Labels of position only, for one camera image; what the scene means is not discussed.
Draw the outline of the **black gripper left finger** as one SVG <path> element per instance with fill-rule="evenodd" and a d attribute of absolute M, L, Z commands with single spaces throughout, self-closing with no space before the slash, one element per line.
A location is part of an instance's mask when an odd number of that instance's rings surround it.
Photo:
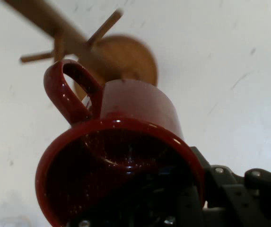
<path fill-rule="evenodd" d="M 194 185 L 189 167 L 166 166 L 141 174 L 72 220 L 74 227 L 162 227 L 176 221 L 182 191 Z"/>

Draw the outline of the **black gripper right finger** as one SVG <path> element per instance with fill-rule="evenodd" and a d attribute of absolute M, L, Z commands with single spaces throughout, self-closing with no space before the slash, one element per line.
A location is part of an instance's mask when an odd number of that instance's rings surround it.
<path fill-rule="evenodd" d="M 206 208 L 201 227 L 271 227 L 271 172 L 253 168 L 239 176 L 227 166 L 210 165 L 191 147 L 202 164 Z"/>

